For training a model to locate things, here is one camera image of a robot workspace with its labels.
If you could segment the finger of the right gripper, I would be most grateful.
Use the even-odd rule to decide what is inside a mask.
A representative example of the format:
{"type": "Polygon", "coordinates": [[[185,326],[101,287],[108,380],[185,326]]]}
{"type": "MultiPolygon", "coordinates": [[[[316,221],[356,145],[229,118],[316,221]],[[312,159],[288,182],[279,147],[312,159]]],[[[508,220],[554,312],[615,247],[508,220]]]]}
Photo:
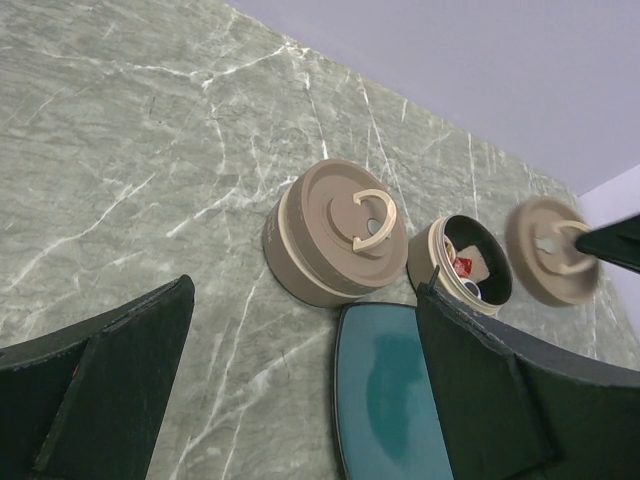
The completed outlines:
{"type": "Polygon", "coordinates": [[[583,254],[639,273],[640,214],[581,234],[574,245],[583,254]]]}

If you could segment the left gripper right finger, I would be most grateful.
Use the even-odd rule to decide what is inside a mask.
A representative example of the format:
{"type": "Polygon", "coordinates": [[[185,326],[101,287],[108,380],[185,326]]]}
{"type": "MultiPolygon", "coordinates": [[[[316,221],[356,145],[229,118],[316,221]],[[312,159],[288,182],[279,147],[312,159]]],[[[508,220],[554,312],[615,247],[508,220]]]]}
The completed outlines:
{"type": "Polygon", "coordinates": [[[436,288],[417,326],[457,479],[636,479],[639,374],[540,340],[436,288]]]}

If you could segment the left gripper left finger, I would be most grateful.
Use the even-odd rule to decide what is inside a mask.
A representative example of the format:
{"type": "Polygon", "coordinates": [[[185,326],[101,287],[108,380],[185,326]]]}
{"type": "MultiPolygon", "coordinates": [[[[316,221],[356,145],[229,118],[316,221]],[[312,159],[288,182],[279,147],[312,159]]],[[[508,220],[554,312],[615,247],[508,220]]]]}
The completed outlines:
{"type": "Polygon", "coordinates": [[[4,479],[143,479],[194,310],[183,275],[1,351],[4,479]]]}

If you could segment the small white porcelain cup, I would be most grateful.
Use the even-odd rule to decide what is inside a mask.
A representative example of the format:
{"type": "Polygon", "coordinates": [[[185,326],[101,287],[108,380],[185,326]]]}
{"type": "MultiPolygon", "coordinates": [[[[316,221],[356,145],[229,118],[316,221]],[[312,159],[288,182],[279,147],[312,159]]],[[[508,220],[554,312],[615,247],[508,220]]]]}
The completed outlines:
{"type": "Polygon", "coordinates": [[[479,286],[469,278],[463,278],[462,283],[472,296],[482,299],[482,292],[479,286]]]}

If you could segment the sushi roll yellow centre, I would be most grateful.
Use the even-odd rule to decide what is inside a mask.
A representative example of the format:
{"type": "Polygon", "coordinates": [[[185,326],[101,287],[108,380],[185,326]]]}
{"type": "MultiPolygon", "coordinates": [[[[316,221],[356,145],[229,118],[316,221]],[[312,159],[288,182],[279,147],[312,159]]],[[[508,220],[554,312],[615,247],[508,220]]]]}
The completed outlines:
{"type": "Polygon", "coordinates": [[[488,263],[476,245],[469,245],[465,247],[457,253],[457,256],[473,260],[473,270],[469,277],[473,282],[480,283],[490,276],[488,263]]]}

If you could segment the small burger toy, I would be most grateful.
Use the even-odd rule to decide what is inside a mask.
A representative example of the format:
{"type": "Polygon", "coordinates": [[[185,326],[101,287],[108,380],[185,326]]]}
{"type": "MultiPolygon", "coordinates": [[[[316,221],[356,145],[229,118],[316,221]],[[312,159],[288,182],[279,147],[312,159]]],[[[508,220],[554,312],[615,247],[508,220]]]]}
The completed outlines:
{"type": "Polygon", "coordinates": [[[444,236],[444,245],[445,245],[447,258],[451,263],[453,263],[457,256],[457,253],[453,243],[447,236],[444,236]]]}

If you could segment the beige lid with handle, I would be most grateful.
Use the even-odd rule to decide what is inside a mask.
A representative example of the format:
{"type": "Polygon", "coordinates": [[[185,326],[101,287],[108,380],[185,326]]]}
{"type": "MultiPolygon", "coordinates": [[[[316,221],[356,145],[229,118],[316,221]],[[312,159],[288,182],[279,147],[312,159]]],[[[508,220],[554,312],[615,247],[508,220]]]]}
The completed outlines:
{"type": "Polygon", "coordinates": [[[324,285],[364,296],[396,280],[407,232],[387,189],[364,168],[323,160],[288,190],[284,210],[293,246],[324,285]]]}

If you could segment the red meat piece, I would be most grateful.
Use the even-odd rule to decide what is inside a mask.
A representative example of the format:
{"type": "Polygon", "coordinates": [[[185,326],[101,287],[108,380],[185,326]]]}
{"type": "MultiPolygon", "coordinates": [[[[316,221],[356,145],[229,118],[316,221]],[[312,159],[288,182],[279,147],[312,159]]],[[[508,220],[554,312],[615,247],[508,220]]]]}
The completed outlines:
{"type": "Polygon", "coordinates": [[[470,258],[457,256],[452,266],[456,275],[460,278],[469,278],[473,270],[473,260],[470,258]]]}

